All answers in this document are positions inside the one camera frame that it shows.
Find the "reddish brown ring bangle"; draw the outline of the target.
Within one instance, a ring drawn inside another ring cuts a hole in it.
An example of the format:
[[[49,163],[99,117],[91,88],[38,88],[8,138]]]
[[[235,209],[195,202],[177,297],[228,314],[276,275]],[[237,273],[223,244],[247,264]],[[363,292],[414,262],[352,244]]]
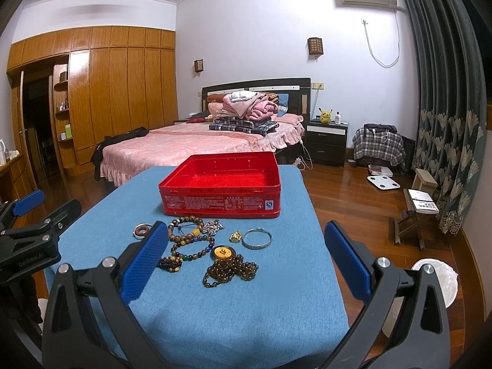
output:
[[[138,224],[133,230],[133,237],[137,240],[142,240],[148,236],[152,226],[147,223]]]

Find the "silver chain star pendant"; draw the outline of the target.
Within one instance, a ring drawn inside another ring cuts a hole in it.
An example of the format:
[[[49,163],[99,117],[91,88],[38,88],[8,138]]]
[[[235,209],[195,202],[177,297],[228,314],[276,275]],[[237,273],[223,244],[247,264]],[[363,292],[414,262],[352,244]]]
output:
[[[224,225],[219,221],[219,219],[207,221],[203,228],[202,234],[207,236],[215,236],[217,232],[224,230]]]

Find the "dark bead necklace yellow pendant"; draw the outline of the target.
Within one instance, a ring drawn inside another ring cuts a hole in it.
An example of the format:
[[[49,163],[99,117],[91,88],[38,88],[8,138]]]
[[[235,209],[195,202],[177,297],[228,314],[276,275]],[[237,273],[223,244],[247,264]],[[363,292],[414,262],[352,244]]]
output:
[[[202,283],[205,288],[216,288],[230,282],[235,276],[241,280],[252,281],[259,269],[254,262],[245,262],[241,254],[227,246],[218,246],[211,251],[213,264],[207,268]]]

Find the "black clothing on bed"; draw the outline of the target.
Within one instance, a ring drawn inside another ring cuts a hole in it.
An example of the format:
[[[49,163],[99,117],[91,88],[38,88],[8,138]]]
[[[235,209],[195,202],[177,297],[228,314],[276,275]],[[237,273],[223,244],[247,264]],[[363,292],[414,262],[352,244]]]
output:
[[[103,150],[104,148],[125,142],[136,137],[145,137],[149,134],[149,130],[145,127],[135,128],[129,132],[118,134],[116,136],[105,136],[103,141],[100,142],[94,149],[90,162],[94,165],[94,180],[101,180],[101,163],[103,162]]]

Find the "small wooden stool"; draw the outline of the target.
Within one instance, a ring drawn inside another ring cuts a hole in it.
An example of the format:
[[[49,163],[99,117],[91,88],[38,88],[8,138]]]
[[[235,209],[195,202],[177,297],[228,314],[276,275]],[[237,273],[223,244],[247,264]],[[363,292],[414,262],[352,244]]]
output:
[[[401,244],[402,239],[409,233],[415,232],[419,241],[419,250],[423,251],[425,248],[424,237],[422,234],[421,226],[428,222],[433,217],[437,216],[434,214],[420,214],[417,213],[411,203],[410,196],[408,194],[407,188],[403,190],[404,200],[407,209],[402,212],[400,218],[394,219],[394,229],[395,229],[395,245]]]

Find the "wooden wardrobe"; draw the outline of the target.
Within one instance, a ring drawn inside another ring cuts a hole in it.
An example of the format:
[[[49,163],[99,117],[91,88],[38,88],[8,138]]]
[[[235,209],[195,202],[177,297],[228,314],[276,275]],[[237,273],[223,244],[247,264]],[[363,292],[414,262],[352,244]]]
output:
[[[161,128],[178,118],[176,34],[158,28],[68,28],[12,44],[15,142],[22,142],[22,86],[48,77],[50,121],[59,168],[78,174],[106,136]]]

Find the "white book on stool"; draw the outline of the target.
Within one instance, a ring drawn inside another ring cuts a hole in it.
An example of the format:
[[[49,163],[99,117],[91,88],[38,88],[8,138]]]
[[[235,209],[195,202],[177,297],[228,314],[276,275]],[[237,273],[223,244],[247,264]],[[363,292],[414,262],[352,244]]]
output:
[[[434,203],[430,194],[415,190],[409,189],[408,194],[410,196],[411,203],[417,213],[420,214],[438,214],[438,207]]]

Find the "pink covered bed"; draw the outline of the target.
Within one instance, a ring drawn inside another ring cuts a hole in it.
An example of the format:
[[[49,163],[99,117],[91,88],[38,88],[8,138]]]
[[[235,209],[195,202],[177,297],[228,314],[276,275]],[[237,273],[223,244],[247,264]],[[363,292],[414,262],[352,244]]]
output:
[[[277,153],[294,146],[304,135],[302,117],[274,119],[276,128],[265,136],[211,130],[207,122],[178,123],[149,131],[143,137],[110,144],[102,150],[100,177],[120,187],[156,166],[178,166],[191,155],[215,153]]]

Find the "white bathroom scale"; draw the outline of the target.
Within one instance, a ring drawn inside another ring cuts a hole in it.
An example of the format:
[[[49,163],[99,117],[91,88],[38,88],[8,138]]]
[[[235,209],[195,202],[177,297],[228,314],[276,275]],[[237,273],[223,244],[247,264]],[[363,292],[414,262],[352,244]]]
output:
[[[379,176],[367,176],[367,180],[381,191],[391,191],[400,189],[398,182],[395,182],[392,177],[387,177],[383,175]]]

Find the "blue table cloth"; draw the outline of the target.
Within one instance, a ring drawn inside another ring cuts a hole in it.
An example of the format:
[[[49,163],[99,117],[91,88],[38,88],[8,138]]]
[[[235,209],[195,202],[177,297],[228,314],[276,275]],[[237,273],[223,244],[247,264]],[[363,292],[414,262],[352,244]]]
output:
[[[130,309],[175,368],[315,368],[349,329],[334,264],[298,168],[274,219],[223,219],[170,242]]]

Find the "silver bangle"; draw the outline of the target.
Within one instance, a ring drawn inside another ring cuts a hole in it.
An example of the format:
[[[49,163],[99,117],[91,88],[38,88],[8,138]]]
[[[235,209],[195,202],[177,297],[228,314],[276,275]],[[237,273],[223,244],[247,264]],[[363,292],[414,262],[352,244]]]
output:
[[[270,246],[273,236],[264,228],[251,228],[243,235],[242,245],[249,250],[262,250]]]

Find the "small gold charm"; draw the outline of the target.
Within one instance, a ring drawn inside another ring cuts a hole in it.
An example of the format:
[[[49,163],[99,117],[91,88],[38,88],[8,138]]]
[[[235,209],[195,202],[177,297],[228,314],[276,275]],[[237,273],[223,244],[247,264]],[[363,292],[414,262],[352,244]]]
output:
[[[233,232],[230,237],[229,237],[229,241],[232,242],[232,243],[239,243],[241,242],[242,240],[242,234],[240,231],[235,231]]]

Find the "dark floral curtain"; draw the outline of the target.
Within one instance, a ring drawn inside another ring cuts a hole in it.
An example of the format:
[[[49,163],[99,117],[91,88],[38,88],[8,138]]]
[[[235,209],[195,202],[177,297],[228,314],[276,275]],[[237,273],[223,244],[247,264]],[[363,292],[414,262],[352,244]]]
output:
[[[404,0],[419,69],[414,166],[437,182],[438,227],[456,234],[477,191],[485,156],[486,85],[463,0]]]

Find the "plaid cloth covered chair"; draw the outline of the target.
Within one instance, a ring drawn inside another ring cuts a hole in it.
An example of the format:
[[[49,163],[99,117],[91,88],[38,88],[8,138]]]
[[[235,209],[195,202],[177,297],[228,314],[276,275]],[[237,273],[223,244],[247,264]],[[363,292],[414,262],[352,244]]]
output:
[[[397,167],[405,159],[404,141],[394,125],[366,123],[352,138],[354,159],[374,158]]]

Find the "red tin box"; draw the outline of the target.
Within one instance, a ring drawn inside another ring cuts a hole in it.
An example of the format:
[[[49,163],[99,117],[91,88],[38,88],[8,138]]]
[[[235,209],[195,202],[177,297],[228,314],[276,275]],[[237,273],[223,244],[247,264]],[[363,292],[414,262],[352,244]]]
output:
[[[192,155],[158,189],[169,216],[258,219],[281,212],[279,165],[271,152]]]

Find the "black nightstand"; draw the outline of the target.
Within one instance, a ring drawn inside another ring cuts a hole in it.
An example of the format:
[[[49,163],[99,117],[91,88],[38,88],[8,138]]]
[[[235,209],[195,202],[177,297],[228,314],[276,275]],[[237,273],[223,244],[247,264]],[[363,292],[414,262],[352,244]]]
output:
[[[343,167],[349,126],[311,121],[306,126],[305,146],[314,162]]]

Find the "yellow pikachu plush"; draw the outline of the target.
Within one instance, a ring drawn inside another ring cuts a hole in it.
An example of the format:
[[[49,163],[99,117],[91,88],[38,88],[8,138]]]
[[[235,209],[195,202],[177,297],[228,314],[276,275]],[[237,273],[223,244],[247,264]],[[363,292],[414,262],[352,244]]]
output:
[[[323,124],[329,124],[332,122],[332,109],[329,110],[323,110],[322,108],[319,109],[320,111],[320,116],[319,116],[319,121]]]

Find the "pile of folded clothes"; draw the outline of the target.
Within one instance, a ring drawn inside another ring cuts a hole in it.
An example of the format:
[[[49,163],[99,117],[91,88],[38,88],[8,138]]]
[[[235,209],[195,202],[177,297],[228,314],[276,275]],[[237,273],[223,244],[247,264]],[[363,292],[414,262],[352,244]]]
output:
[[[279,126],[274,116],[279,113],[279,96],[242,90],[207,96],[211,119],[209,129],[266,136]]]

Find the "black bed headboard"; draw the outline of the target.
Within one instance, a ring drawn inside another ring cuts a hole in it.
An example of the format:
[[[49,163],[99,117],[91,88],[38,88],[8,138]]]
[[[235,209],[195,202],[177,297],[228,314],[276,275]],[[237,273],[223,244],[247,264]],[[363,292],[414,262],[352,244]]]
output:
[[[201,110],[208,107],[207,97],[211,94],[227,94],[240,90],[263,93],[288,94],[288,113],[295,113],[310,121],[311,79],[309,77],[288,77],[229,82],[203,87]]]

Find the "left wall lamp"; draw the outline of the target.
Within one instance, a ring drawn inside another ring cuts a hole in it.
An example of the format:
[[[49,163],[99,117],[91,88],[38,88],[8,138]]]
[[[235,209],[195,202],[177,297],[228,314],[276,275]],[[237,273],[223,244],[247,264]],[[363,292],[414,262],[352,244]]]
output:
[[[204,70],[204,60],[197,59],[193,62],[193,69],[196,73],[201,73]]]

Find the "wall lamp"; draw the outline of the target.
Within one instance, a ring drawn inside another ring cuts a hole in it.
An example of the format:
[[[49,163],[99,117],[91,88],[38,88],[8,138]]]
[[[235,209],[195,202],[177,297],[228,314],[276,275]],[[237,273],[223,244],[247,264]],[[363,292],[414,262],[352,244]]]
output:
[[[193,69],[196,73],[201,73],[204,70],[204,60],[197,59],[193,62]]]
[[[308,55],[311,57],[319,57],[323,55],[323,40],[322,38],[308,38]]]

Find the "right wall lamp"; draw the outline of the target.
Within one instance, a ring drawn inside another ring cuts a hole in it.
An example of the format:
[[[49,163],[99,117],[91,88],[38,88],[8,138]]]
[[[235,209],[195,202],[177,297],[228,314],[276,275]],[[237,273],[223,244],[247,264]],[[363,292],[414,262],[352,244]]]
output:
[[[323,55],[323,40],[322,38],[308,38],[308,55],[311,57],[319,57]]]

